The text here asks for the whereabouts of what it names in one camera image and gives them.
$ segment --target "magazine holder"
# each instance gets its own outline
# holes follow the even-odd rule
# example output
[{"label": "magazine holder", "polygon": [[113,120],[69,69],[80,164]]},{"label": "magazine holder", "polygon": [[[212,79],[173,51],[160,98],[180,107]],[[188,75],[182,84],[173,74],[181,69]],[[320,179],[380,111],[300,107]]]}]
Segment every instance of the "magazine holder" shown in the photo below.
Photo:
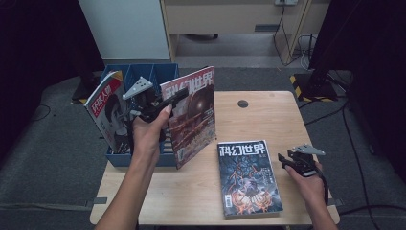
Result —
[{"label": "magazine holder", "polygon": [[[101,74],[101,80],[110,71],[123,72],[124,87],[127,91],[140,77],[147,79],[153,83],[153,87],[157,93],[161,93],[160,84],[177,79],[179,77],[178,65],[176,63],[162,63],[162,64],[113,64],[106,65]],[[171,141],[167,140],[159,144],[161,155],[156,164],[157,167],[175,167],[175,156],[171,149]],[[111,149],[108,148],[106,157],[114,167],[128,167],[131,162],[131,154],[112,154]]]}]

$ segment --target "magazine cover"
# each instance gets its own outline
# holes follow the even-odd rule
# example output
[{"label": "magazine cover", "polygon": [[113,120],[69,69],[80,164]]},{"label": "magazine cover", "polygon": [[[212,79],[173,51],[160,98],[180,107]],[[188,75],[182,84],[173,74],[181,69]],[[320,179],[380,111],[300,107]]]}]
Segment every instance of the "magazine cover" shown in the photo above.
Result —
[{"label": "magazine cover", "polygon": [[114,153],[129,152],[124,93],[122,71],[110,72],[84,104]]},{"label": "magazine cover", "polygon": [[255,215],[283,210],[264,140],[217,144],[224,215]]},{"label": "magazine cover", "polygon": [[161,84],[162,97],[165,100],[183,88],[189,89],[189,96],[177,104],[169,119],[177,169],[215,138],[213,66]]}]

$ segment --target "white cabinet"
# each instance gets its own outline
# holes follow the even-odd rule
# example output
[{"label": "white cabinet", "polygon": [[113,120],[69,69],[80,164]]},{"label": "white cabinet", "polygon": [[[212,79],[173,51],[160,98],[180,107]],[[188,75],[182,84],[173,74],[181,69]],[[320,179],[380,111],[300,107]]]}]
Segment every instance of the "white cabinet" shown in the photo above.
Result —
[{"label": "white cabinet", "polygon": [[170,59],[159,0],[79,3],[103,59]]}]

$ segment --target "dark magazine cover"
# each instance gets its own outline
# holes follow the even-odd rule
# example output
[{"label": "dark magazine cover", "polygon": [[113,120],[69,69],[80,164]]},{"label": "dark magazine cover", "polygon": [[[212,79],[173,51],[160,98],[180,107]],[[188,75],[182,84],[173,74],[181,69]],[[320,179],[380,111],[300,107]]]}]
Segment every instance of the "dark magazine cover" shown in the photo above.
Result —
[{"label": "dark magazine cover", "polygon": [[226,218],[283,210],[264,140],[220,142],[217,151]]}]

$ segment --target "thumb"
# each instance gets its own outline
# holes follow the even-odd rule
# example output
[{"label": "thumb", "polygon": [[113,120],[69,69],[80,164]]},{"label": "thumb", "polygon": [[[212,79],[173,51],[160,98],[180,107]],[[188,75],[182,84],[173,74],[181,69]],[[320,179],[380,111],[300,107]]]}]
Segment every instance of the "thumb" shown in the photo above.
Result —
[{"label": "thumb", "polygon": [[292,167],[290,166],[285,166],[284,167],[287,170],[287,173],[296,181],[299,180],[301,177]]},{"label": "thumb", "polygon": [[153,125],[158,129],[163,128],[169,119],[170,113],[172,112],[172,104],[169,104],[164,109],[161,110],[158,117],[153,121]]}]

